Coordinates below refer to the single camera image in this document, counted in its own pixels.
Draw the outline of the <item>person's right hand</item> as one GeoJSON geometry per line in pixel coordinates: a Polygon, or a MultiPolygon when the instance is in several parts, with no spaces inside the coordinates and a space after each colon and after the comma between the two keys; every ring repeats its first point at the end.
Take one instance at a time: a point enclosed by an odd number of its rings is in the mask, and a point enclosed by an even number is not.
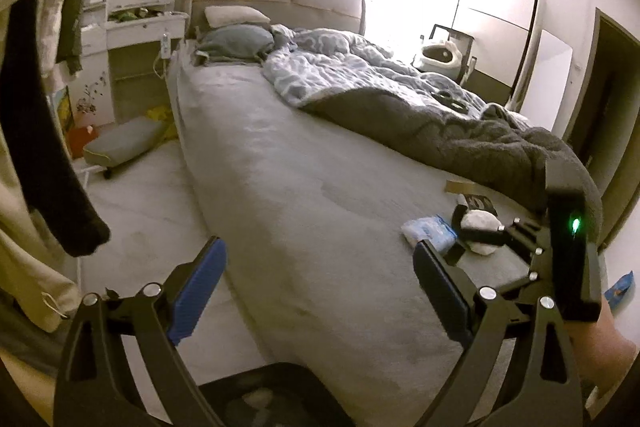
{"type": "Polygon", "coordinates": [[[565,328],[579,376],[593,384],[603,397],[622,382],[639,348],[616,329],[611,307],[604,297],[597,322],[566,322],[565,328]]]}

